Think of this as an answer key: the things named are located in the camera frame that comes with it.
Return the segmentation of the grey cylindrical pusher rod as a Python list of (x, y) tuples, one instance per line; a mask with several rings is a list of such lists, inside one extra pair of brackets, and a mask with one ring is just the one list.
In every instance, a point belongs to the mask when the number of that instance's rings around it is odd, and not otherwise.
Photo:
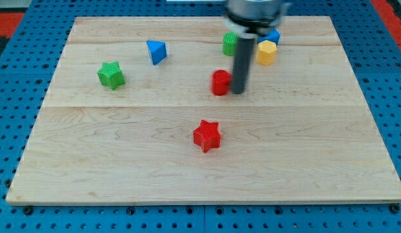
[(256, 40), (256, 34), (242, 34), (237, 36), (231, 80), (231, 91), (233, 94), (242, 94), (246, 90), (249, 68)]

